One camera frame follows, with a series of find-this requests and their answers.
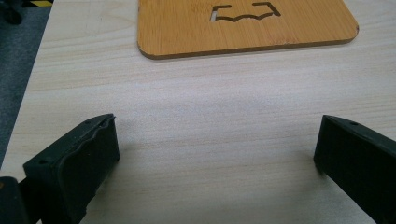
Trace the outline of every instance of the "dark gray floor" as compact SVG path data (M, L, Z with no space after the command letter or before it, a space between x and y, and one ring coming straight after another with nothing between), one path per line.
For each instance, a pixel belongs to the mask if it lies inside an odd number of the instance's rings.
M20 5L14 3L20 25L7 24L0 12L0 167L50 14L50 7Z

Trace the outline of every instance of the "wooden table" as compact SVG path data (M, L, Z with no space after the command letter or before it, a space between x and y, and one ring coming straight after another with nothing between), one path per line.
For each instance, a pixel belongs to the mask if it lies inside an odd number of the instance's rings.
M0 175L112 112L121 160L82 223L374 223L312 160L323 114L396 139L396 5L346 4L344 46L152 61L136 0L57 0Z

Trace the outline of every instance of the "wood grain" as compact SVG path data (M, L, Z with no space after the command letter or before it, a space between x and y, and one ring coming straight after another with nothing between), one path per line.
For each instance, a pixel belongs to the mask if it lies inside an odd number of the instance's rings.
M150 59L345 44L358 32L343 0L139 1L137 41Z
M112 112L120 163L82 223L374 223L313 163L323 114L396 139L396 5L346 3L342 47L152 61L137 1L57 0L0 175Z

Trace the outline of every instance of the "floor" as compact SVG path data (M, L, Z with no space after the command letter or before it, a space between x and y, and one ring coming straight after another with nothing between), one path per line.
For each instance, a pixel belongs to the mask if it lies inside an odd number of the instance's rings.
M21 1L12 4L23 21L8 24L0 10L0 167L50 15L50 7L21 7Z

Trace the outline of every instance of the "bamboo cutting board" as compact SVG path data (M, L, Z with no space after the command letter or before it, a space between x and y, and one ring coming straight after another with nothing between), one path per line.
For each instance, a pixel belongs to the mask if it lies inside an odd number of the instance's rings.
M343 0L140 0L138 46L151 59L350 42Z

